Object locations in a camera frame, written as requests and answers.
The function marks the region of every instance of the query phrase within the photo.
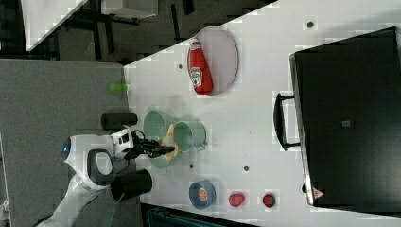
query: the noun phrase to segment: chair leg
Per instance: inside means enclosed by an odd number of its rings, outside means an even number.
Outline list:
[[[95,57],[96,60],[101,59],[101,49],[100,49],[100,38],[99,38],[99,30],[97,27],[97,23],[94,23],[94,43],[95,43]]]
[[[114,53],[114,39],[113,39],[113,31],[112,31],[112,22],[106,22],[106,38],[107,38],[107,48],[109,50],[109,54]]]

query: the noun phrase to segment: suitcase handle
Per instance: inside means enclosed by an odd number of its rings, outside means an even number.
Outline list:
[[[295,96],[281,96],[279,93],[274,103],[274,111],[273,111],[273,121],[274,121],[274,129],[280,142],[281,146],[285,151],[287,148],[298,147],[301,143],[287,143],[286,137],[286,122],[284,120],[284,112],[282,102],[284,100],[293,99]]]

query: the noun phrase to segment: green ball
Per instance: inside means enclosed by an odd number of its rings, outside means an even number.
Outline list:
[[[123,84],[123,83],[113,83],[110,84],[109,86],[109,90],[111,92],[125,92],[127,91],[128,87],[127,84]]]

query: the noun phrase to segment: black screw hole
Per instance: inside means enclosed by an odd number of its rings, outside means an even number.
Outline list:
[[[312,28],[315,24],[313,24],[313,22],[308,22],[307,23],[307,27]]]

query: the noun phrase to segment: red warning label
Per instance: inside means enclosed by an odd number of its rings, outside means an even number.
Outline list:
[[[318,189],[316,189],[314,187],[312,189],[313,189],[313,197],[315,198],[315,200],[317,200],[318,198],[324,196],[324,193],[319,191]]]

